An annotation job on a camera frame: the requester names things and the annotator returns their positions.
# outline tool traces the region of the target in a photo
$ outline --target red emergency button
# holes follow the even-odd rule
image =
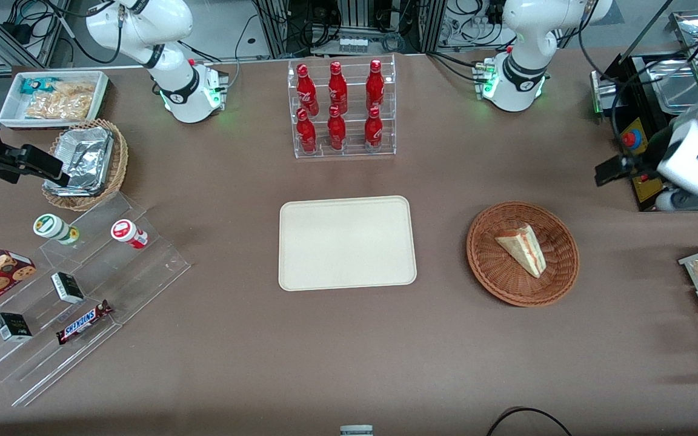
[[[623,142],[623,145],[627,147],[631,147],[634,145],[634,141],[637,140],[637,136],[634,135],[634,132],[626,132],[621,136],[621,141]]]

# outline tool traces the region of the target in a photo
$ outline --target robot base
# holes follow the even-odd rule
[[[541,78],[537,86],[529,91],[518,91],[502,72],[502,62],[507,57],[508,53],[499,53],[496,57],[486,58],[479,68],[473,68],[473,77],[483,82],[476,83],[476,96],[479,100],[486,99],[494,103],[501,110],[523,111],[540,96],[545,78]]]
[[[182,104],[171,103],[161,92],[166,109],[174,118],[182,122],[199,122],[225,108],[228,96],[228,76],[220,76],[216,70],[204,65],[194,65],[199,73],[199,83],[196,91]]]

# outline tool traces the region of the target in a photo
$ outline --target white tray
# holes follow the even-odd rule
[[[279,211],[282,289],[407,285],[415,279],[404,197],[289,202]]]
[[[96,85],[93,92],[93,100],[88,110],[88,116],[84,121],[93,121],[99,115],[102,107],[104,92],[109,79],[100,71],[32,71],[18,73],[12,78],[7,97],[0,111],[0,123],[2,126],[16,129],[45,129],[54,127],[69,127],[80,124],[83,121],[67,121],[66,119],[31,119],[25,116],[25,110],[31,104],[30,94],[21,94],[23,82],[32,78],[59,78],[63,82],[91,82]]]

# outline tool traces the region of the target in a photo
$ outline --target aluminum foil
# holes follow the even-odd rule
[[[69,175],[65,188],[45,181],[42,187],[56,196],[97,196],[104,190],[115,136],[103,127],[69,130],[58,140],[55,157]]]

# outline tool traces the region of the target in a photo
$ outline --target acrylic bottle rack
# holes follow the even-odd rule
[[[149,241],[141,250],[111,239],[111,225],[122,218],[147,232]],[[53,240],[42,245],[31,256],[36,273],[0,298],[0,312],[23,315],[33,335],[24,343],[4,342],[0,336],[0,382],[12,406],[35,400],[190,268],[150,225],[145,210],[122,193],[104,199],[72,224],[80,239],[72,245]],[[75,277],[85,295],[83,303],[59,300],[50,280],[57,271]],[[59,345],[56,332],[103,300],[114,312]]]
[[[347,126],[347,143],[343,151],[335,151],[330,146],[330,136],[327,131],[327,120],[330,118],[330,94],[327,84],[330,81],[330,61],[335,59],[298,59],[289,61],[287,74],[287,90],[290,102],[290,122],[293,125],[293,147],[298,158],[344,157],[344,156],[377,156],[395,154],[397,151],[396,136],[396,66],[395,57],[346,57],[339,58],[341,71],[347,80],[349,108],[343,115]],[[365,82],[370,73],[371,60],[382,61],[382,76],[384,77],[384,102],[380,107],[380,115],[384,127],[382,129],[382,145],[379,151],[369,153],[365,149],[365,121],[368,119],[368,108],[365,105]],[[319,103],[319,113],[311,117],[316,129],[316,154],[305,154],[298,139],[296,110],[300,107],[298,99],[298,74],[296,67],[305,64],[308,75],[316,86],[316,101]]]

